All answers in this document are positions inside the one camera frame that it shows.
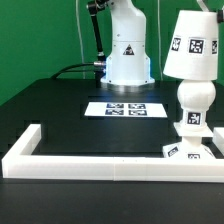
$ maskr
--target cable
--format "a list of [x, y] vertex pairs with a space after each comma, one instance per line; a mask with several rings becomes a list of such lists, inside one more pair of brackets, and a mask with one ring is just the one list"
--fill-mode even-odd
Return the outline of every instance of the cable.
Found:
[[161, 24], [160, 24], [160, 0], [158, 0], [158, 42], [159, 42], [159, 71], [160, 78], [163, 81], [163, 71], [162, 71], [162, 62], [161, 62]]
[[84, 67], [84, 66], [93, 66], [94, 63], [93, 62], [89, 62], [89, 63], [81, 63], [81, 64], [76, 64], [76, 65], [70, 65], [67, 66], [63, 69], [61, 69], [59, 72], [55, 73], [54, 75], [51, 76], [51, 79], [57, 79], [57, 77], [61, 74], [64, 73], [72, 68], [79, 68], [79, 67]]
[[[81, 26], [80, 26], [79, 0], [76, 0], [76, 21], [77, 21], [78, 36], [79, 36], [79, 43], [80, 43], [80, 50], [81, 50], [81, 60], [82, 60], [82, 63], [84, 64], [85, 58], [84, 58], [82, 32], [81, 32]], [[85, 78], [86, 78], [86, 74], [85, 72], [83, 72], [83, 79]]]

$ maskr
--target white cylinder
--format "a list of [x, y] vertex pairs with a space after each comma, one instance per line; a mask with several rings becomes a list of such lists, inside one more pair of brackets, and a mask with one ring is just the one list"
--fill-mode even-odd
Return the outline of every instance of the white cylinder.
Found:
[[181, 79], [215, 80], [218, 23], [215, 12], [180, 11], [164, 74]]

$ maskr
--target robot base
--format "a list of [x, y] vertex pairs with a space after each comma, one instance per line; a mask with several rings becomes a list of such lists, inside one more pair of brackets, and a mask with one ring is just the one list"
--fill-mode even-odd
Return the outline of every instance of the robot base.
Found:
[[186, 149], [181, 142], [164, 146], [163, 155], [172, 159], [215, 159], [208, 147], [200, 145], [197, 149]]
[[136, 93], [136, 92], [144, 92], [144, 91], [153, 89], [154, 83], [155, 83], [154, 79], [150, 79], [146, 84], [143, 84], [143, 85], [116, 85], [116, 84], [101, 82], [101, 87], [103, 89], [113, 90], [117, 92]]

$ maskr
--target white block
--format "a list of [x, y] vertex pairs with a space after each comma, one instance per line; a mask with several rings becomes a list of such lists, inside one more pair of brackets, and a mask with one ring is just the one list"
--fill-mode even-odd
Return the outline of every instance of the white block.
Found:
[[214, 128], [213, 142], [224, 155], [224, 128]]

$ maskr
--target black cable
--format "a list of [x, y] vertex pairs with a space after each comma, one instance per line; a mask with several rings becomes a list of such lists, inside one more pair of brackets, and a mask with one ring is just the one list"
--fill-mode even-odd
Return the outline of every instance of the black cable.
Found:
[[63, 69], [61, 69], [59, 72], [55, 73], [54, 75], [51, 76], [51, 79], [57, 79], [57, 77], [61, 74], [64, 73], [72, 68], [79, 68], [79, 67], [84, 67], [84, 66], [93, 66], [94, 63], [93, 62], [88, 62], [88, 63], [81, 63], [81, 64], [76, 64], [76, 65], [70, 65], [67, 66]]

